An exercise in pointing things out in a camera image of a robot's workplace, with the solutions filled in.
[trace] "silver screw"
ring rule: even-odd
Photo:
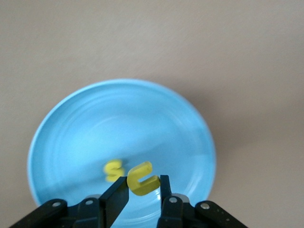
[[[207,203],[202,203],[200,205],[200,207],[203,208],[203,209],[205,209],[205,210],[208,210],[210,208],[209,204],[207,204]]]
[[[175,197],[171,197],[171,198],[169,199],[169,202],[170,202],[170,203],[176,203],[176,202],[177,202],[177,199],[176,199]]]
[[[54,208],[58,207],[60,204],[61,204],[60,202],[55,202],[55,203],[52,204],[52,207],[54,207]]]
[[[86,205],[90,205],[90,204],[92,204],[92,203],[93,203],[93,200],[91,200],[91,199],[88,200],[87,202],[85,202]]]

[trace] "yellow object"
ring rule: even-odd
[[[104,172],[107,174],[105,178],[108,182],[115,182],[119,177],[124,176],[123,161],[120,159],[113,159],[106,163]]]
[[[154,175],[143,182],[139,182],[140,178],[147,176],[152,172],[152,164],[145,161],[138,166],[130,169],[127,177],[127,184],[129,189],[137,196],[144,196],[149,192],[160,187],[161,182],[158,176]]]

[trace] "plate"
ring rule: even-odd
[[[63,99],[37,129],[28,156],[28,181],[38,205],[60,198],[75,205],[112,183],[103,167],[121,159],[127,172],[150,161],[151,175],[169,175],[172,192],[192,205],[205,200],[216,168],[207,124],[182,96],[135,79],[103,81]],[[154,228],[160,189],[130,199],[112,227]]]

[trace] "yellow toy letter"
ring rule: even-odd
[[[113,159],[106,163],[104,166],[104,172],[107,174],[105,178],[108,182],[115,182],[119,177],[124,176],[124,168],[122,167],[123,161],[119,159]]]
[[[149,192],[160,187],[161,182],[158,176],[154,175],[143,182],[139,182],[140,178],[148,175],[152,172],[152,164],[149,161],[145,161],[144,163],[135,166],[130,169],[127,177],[127,184],[129,189],[137,196],[144,196]]]

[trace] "beige background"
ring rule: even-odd
[[[217,148],[210,200],[250,228],[303,227],[304,1],[1,1],[0,227],[31,212],[48,111],[111,78],[168,86]]]

